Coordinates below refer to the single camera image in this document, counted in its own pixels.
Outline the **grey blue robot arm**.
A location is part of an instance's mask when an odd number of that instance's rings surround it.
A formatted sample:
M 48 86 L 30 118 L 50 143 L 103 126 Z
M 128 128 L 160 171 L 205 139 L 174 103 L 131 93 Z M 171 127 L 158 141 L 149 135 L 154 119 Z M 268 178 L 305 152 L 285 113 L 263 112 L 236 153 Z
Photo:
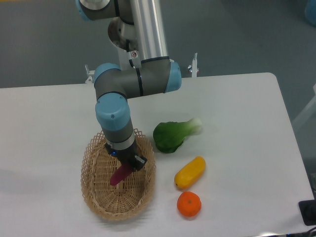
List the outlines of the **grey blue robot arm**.
M 107 140 L 106 149 L 124 168 L 144 167 L 137 153 L 128 99 L 176 91 L 179 65 L 167 52 L 158 0 L 78 0 L 83 19 L 110 19 L 108 36 L 127 55 L 127 65 L 105 63 L 93 74 L 96 118 Z

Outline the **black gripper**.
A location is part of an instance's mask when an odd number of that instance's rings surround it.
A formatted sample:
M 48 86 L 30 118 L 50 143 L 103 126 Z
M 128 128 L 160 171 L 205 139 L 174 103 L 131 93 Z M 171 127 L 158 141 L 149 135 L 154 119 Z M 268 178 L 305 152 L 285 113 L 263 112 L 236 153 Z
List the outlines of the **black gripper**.
M 133 171 L 141 170 L 148 161 L 144 156 L 138 156 L 136 141 L 123 150 L 115 150 L 108 143 L 105 144 L 105 148 L 109 155 L 116 157 L 121 164 L 129 164 Z

